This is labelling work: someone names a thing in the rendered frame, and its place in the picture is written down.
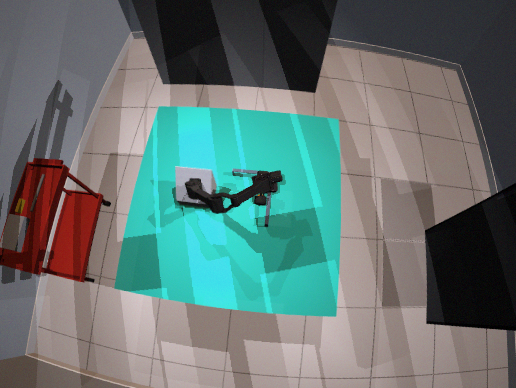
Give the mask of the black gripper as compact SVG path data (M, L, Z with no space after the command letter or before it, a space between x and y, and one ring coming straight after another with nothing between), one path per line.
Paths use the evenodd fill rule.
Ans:
M258 171L257 174L260 173L269 173L268 171ZM263 196L262 196L263 195ZM255 196L254 204L255 205L266 205L267 197L264 196L264 194L260 193L260 196Z

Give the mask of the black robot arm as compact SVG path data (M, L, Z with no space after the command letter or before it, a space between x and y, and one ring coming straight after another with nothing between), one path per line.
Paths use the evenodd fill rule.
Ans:
M189 181L185 182L185 186L187 189L187 193L189 198L195 200L199 199L205 204L209 205L211 211L214 214L226 213L231 208L235 208L240 206L241 203L246 200L252 198L253 196L261 193L268 194L270 192L275 193L278 190L277 182L281 182L283 180L281 170L273 171L269 173L260 173L256 176L252 176L253 185L248 188L238 192L237 194L227 194L227 193L215 193L209 194L202 189L202 182L200 178L190 178ZM222 198L225 197L230 199L231 205L227 208L224 208Z

